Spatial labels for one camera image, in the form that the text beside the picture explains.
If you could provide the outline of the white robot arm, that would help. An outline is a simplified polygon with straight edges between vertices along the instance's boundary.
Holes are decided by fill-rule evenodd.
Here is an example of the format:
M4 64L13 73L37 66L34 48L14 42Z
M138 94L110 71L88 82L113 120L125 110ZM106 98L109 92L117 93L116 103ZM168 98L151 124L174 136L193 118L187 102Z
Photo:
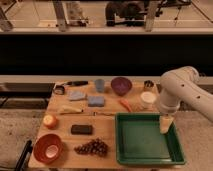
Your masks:
M199 73L191 66L170 70L161 76L161 92L155 101L160 112L161 134L168 132L181 101L213 122L213 95L200 88L198 81Z

